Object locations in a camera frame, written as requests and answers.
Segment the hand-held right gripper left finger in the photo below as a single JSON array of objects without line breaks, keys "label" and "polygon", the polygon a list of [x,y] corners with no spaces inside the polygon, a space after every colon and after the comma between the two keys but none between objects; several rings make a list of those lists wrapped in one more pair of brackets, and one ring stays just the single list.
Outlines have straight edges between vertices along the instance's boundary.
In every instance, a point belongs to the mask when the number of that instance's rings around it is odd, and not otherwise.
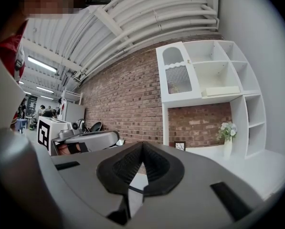
[{"label": "hand-held right gripper left finger", "polygon": [[142,225],[143,194],[135,177],[142,164],[141,142],[102,151],[55,156],[58,178],[53,197],[64,225]]}]

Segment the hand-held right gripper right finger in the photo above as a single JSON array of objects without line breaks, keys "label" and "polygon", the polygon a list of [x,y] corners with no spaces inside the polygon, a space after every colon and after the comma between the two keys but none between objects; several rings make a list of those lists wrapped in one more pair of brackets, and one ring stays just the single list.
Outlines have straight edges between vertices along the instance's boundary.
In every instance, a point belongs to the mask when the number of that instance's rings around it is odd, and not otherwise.
[{"label": "hand-held right gripper right finger", "polygon": [[217,162],[197,154],[154,144],[184,165],[182,181],[167,195],[145,198],[130,220],[131,226],[229,226],[230,213],[211,185],[225,183],[250,209],[263,200],[245,181]]}]

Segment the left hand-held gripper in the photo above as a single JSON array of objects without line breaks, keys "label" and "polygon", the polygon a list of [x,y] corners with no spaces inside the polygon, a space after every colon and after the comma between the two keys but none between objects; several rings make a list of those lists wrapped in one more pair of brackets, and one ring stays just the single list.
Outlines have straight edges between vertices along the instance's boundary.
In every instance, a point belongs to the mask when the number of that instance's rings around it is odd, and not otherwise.
[{"label": "left hand-held gripper", "polygon": [[58,146],[78,143],[81,153],[104,150],[119,141],[117,131],[84,132],[81,122],[66,122],[41,116],[37,124],[37,142],[47,148],[49,155],[60,156]]}]

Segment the person's left hand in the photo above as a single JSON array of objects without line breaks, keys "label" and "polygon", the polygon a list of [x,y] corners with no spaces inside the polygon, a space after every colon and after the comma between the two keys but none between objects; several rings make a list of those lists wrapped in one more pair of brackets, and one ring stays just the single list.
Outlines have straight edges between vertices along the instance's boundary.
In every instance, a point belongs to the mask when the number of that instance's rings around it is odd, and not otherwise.
[{"label": "person's left hand", "polygon": [[61,144],[58,146],[59,155],[72,155],[81,153],[81,149],[78,143]]}]

